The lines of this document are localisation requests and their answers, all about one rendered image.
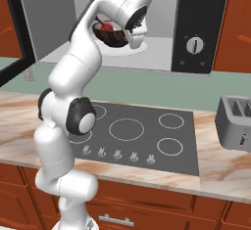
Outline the red-brown wall cupboard door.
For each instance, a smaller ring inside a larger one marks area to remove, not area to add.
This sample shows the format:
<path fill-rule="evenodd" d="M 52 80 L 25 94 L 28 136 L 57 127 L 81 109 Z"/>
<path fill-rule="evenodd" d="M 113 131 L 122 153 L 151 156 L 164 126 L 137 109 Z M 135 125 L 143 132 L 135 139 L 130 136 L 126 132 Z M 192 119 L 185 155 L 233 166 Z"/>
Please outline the red-brown wall cupboard door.
<path fill-rule="evenodd" d="M 227 0 L 213 70 L 251 73 L 251 0 Z"/>
<path fill-rule="evenodd" d="M 0 0 L 0 57 L 20 58 L 22 50 L 7 0 Z"/>

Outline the narrow red-brown drawer front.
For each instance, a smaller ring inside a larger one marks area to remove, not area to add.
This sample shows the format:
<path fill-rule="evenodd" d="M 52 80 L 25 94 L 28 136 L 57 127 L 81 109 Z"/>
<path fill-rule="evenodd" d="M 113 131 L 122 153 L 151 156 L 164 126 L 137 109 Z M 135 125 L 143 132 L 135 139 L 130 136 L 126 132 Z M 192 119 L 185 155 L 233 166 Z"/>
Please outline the narrow red-brown drawer front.
<path fill-rule="evenodd" d="M 225 205 L 225 200 L 197 196 L 193 213 L 199 218 L 216 220 L 222 216 Z"/>

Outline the dark grey hob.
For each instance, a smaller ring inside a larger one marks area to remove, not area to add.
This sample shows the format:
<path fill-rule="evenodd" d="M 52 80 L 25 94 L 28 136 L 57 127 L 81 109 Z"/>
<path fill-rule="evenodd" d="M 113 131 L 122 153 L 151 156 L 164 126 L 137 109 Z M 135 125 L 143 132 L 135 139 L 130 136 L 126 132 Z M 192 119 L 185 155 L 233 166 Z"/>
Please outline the dark grey hob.
<path fill-rule="evenodd" d="M 130 105 L 95 103 L 96 124 L 85 135 L 68 136 L 76 158 L 197 176 L 197 147 L 192 112 Z M 90 154 L 84 156 L 84 146 Z M 106 156 L 98 158 L 100 148 Z M 115 160 L 116 150 L 122 158 Z M 129 157 L 137 152 L 138 161 Z M 146 159 L 155 157 L 154 164 Z"/>

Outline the black microwave door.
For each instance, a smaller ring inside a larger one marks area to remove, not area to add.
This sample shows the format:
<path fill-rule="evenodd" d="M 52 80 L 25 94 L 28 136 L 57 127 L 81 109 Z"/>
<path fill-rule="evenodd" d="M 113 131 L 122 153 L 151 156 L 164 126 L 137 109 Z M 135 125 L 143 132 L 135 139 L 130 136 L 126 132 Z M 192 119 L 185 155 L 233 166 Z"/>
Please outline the black microwave door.
<path fill-rule="evenodd" d="M 0 65 L 0 87 L 35 63 L 21 0 L 0 0 L 0 58 L 17 59 Z"/>

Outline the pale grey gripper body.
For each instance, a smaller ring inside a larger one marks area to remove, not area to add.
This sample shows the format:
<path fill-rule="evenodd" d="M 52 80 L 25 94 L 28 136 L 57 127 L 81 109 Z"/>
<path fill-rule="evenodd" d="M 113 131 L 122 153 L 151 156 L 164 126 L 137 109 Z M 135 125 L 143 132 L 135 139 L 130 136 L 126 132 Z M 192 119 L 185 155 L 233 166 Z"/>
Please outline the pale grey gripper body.
<path fill-rule="evenodd" d="M 144 36 L 147 33 L 146 30 L 141 29 L 140 27 L 133 30 L 126 30 L 125 37 L 131 49 L 137 49 L 141 46 Z"/>

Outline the round microwave dial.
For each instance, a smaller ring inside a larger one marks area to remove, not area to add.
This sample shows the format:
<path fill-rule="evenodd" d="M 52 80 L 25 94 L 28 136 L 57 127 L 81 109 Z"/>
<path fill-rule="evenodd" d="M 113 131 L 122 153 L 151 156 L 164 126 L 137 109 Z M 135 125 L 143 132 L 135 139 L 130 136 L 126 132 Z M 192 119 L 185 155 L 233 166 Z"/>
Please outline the round microwave dial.
<path fill-rule="evenodd" d="M 198 36 L 191 37 L 186 42 L 186 50 L 192 55 L 200 53 L 203 50 L 203 48 L 204 48 L 204 41 Z"/>

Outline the black and grey microwave oven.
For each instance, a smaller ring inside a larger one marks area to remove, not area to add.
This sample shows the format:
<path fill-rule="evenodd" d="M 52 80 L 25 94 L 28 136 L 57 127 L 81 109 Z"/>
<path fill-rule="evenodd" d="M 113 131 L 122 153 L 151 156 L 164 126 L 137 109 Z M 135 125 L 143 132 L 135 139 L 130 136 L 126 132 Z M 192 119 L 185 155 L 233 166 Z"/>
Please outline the black and grey microwave oven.
<path fill-rule="evenodd" d="M 69 50 L 70 31 L 89 0 L 22 0 L 35 59 L 57 63 Z M 97 40 L 105 69 L 208 74 L 212 70 L 226 0 L 153 0 L 148 32 L 140 48 L 111 48 Z M 194 36 L 204 41 L 195 55 L 186 50 Z"/>

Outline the red-brown base cupboard door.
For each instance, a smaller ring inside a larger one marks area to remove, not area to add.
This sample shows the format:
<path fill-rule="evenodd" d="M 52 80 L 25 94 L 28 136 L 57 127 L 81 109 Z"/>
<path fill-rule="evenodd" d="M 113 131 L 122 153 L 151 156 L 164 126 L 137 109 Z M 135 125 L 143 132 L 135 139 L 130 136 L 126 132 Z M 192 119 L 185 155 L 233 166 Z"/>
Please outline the red-brown base cupboard door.
<path fill-rule="evenodd" d="M 17 230 L 44 230 L 22 170 L 0 163 L 0 223 Z"/>

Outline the plain red-brown drawer front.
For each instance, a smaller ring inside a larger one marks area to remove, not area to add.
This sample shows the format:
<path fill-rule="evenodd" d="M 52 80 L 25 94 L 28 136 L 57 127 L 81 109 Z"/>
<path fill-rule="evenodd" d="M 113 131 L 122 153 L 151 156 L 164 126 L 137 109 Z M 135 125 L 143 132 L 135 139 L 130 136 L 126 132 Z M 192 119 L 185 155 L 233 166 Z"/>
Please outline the plain red-brown drawer front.
<path fill-rule="evenodd" d="M 100 180 L 96 199 L 192 211 L 194 197 L 173 191 Z"/>

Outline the grey toaster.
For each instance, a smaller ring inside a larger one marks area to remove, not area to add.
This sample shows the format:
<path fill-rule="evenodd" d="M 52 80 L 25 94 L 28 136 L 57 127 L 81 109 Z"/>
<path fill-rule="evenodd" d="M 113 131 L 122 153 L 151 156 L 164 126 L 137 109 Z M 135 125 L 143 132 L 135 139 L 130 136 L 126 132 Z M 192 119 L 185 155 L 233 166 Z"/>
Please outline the grey toaster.
<path fill-rule="evenodd" d="M 215 118 L 220 144 L 251 153 L 251 98 L 223 95 Z"/>

